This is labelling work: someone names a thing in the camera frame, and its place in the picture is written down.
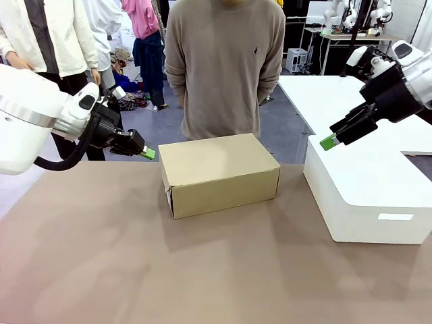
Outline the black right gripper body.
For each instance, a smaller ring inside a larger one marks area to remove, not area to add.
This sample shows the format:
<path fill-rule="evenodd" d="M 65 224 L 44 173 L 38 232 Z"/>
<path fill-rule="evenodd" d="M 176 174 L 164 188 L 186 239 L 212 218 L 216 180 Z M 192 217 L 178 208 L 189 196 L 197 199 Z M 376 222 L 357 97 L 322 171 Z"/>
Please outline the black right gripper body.
<path fill-rule="evenodd" d="M 387 119 L 397 123 L 424 109 L 424 105 L 409 91 L 399 63 L 371 78 L 360 90 L 365 100 L 362 119 Z"/>

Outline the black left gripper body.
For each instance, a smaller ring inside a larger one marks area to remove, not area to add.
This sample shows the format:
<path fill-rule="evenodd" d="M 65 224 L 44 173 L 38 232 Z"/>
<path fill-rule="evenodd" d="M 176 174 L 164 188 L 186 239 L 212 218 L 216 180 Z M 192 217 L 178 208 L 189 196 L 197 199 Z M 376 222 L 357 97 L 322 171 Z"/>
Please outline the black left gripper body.
<path fill-rule="evenodd" d="M 118 147 L 122 132 L 122 118 L 117 104 L 96 103 L 92 114 L 100 117 L 100 122 L 92 135 L 90 146 L 97 149 Z"/>

